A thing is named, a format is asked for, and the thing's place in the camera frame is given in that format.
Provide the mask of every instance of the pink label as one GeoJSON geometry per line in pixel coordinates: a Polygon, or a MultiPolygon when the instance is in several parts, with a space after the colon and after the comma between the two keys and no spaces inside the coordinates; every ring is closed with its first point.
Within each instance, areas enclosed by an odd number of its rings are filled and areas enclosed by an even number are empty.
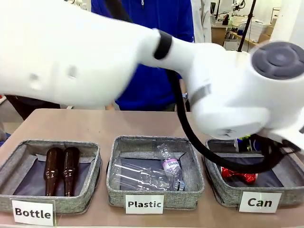
{"type": "Polygon", "coordinates": [[[163,169],[165,171],[175,169],[175,167],[180,166],[179,162],[175,158],[171,158],[168,160],[165,160],[165,162],[162,164],[163,169]]]}

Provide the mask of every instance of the blue jacket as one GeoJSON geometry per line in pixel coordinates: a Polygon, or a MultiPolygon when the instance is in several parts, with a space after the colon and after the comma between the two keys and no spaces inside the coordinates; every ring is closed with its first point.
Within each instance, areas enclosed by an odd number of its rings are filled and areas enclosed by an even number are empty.
{"type": "MultiPolygon", "coordinates": [[[[122,0],[122,4],[133,23],[194,41],[191,0],[122,0]]],[[[111,17],[104,0],[91,0],[91,5],[93,13],[111,17]]],[[[164,69],[139,65],[116,103],[121,110],[160,111],[175,99],[164,69]]]]}

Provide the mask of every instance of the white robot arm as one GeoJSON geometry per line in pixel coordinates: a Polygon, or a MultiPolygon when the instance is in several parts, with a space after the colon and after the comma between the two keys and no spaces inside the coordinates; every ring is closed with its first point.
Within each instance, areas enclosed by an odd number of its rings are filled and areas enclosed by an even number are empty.
{"type": "Polygon", "coordinates": [[[3,94],[107,105],[139,63],[182,75],[202,132],[222,140],[259,133],[304,149],[304,50],[296,45],[264,45],[231,69],[229,52],[216,44],[188,43],[62,0],[1,3],[3,94]]]}
{"type": "Polygon", "coordinates": [[[235,0],[232,4],[233,11],[243,9],[246,6],[245,0],[235,0]]]}

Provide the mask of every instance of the table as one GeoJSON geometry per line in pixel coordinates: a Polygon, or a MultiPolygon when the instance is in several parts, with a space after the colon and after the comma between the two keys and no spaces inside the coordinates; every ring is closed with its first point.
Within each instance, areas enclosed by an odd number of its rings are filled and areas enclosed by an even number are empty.
{"type": "MultiPolygon", "coordinates": [[[[235,36],[238,39],[242,39],[243,36],[238,35],[236,32],[230,32],[231,35],[235,36]]],[[[245,38],[245,41],[253,46],[259,45],[259,43],[252,42],[251,40],[245,38]]]]}
{"type": "Polygon", "coordinates": [[[212,43],[224,45],[227,29],[234,28],[233,25],[223,25],[223,22],[211,25],[212,43]]]}
{"type": "MultiPolygon", "coordinates": [[[[191,113],[188,118],[192,126],[191,113]]],[[[208,137],[197,131],[205,141],[208,137]]],[[[82,215],[57,216],[58,226],[277,228],[304,225],[304,205],[279,209],[276,214],[239,213],[219,205],[205,178],[205,191],[193,211],[165,210],[163,215],[125,215],[123,208],[108,205],[106,164],[112,143],[119,135],[184,136],[176,113],[95,110],[36,110],[0,148],[2,164],[25,139],[91,141],[100,144],[101,179],[88,211],[82,215]]],[[[13,215],[0,213],[1,224],[13,224],[13,215]]]]}

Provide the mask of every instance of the plastic bottle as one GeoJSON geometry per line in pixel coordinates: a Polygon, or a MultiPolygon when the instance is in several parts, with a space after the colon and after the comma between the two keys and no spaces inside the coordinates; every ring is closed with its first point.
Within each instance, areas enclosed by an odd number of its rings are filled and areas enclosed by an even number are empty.
{"type": "Polygon", "coordinates": [[[120,190],[175,190],[173,174],[164,170],[142,167],[132,164],[129,159],[116,158],[110,171],[109,184],[120,190]]]}
{"type": "Polygon", "coordinates": [[[182,170],[179,162],[175,158],[174,154],[169,150],[166,144],[157,146],[158,157],[162,162],[163,169],[165,172],[171,173],[175,177],[177,190],[183,191],[185,188],[184,181],[182,180],[182,170]]]}

